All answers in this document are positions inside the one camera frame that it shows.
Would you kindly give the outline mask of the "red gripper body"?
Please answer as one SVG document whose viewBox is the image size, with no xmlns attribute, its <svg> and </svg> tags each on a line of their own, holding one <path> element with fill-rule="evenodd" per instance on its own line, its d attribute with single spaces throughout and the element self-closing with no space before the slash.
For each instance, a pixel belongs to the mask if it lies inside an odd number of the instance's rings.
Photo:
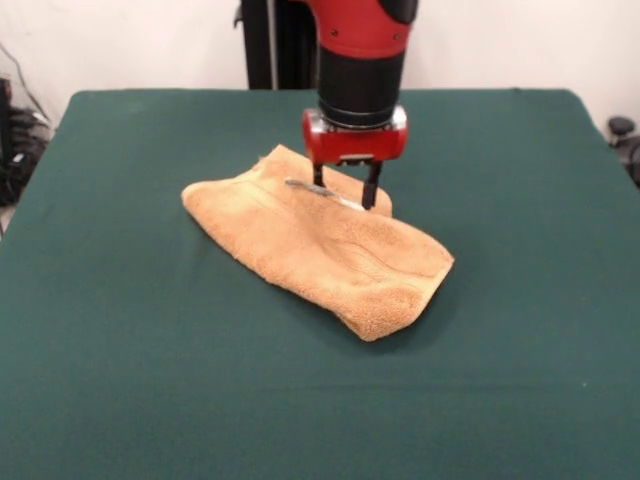
<svg viewBox="0 0 640 480">
<path fill-rule="evenodd" d="M 328 122 L 316 108 L 302 115 L 306 154 L 314 164 L 383 162 L 399 158 L 408 139 L 406 110 L 396 105 L 380 128 L 344 129 Z"/>
</svg>

